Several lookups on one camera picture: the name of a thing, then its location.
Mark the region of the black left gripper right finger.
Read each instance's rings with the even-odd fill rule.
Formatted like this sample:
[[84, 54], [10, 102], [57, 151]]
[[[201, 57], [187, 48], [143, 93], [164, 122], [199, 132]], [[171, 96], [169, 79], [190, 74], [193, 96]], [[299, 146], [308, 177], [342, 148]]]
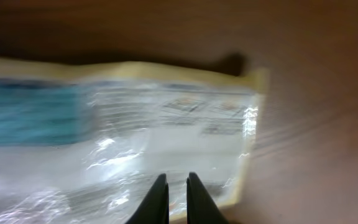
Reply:
[[186, 180], [186, 212], [187, 224], [229, 224], [195, 172]]

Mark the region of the beige wet wipes packet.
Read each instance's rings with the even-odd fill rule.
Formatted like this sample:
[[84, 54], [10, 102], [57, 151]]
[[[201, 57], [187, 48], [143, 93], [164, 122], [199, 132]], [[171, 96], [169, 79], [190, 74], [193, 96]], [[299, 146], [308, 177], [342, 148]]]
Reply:
[[172, 223], [190, 172], [237, 205], [268, 77], [0, 58], [0, 223], [125, 223], [160, 174]]

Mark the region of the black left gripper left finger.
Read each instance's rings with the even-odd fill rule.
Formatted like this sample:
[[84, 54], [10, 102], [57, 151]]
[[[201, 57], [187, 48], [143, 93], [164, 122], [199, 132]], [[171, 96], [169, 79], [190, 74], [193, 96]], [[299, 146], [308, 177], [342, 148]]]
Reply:
[[169, 188], [160, 174], [126, 224], [169, 224]]

